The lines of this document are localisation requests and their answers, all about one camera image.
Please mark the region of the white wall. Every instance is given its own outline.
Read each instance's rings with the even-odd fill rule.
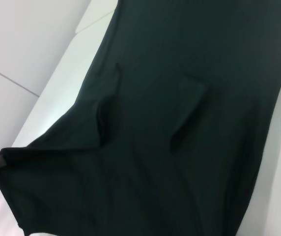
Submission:
[[[90,0],[0,0],[0,149],[12,146]]]
[[[40,95],[90,0],[0,0],[0,73]]]

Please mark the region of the dark green garment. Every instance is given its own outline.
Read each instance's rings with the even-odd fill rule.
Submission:
[[[234,236],[280,88],[281,0],[122,0],[0,189],[26,235]]]

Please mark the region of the pocket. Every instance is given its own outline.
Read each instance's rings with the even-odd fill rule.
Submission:
[[[101,101],[78,101],[28,147],[46,150],[99,148],[104,135]]]
[[[202,82],[191,77],[180,79],[177,118],[170,141],[171,151],[175,151],[185,139],[188,126],[197,122],[198,108],[206,94],[207,87]]]

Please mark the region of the fabric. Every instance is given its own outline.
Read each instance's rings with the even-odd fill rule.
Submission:
[[[280,88],[281,0],[122,0],[0,189],[26,235],[234,236]]]

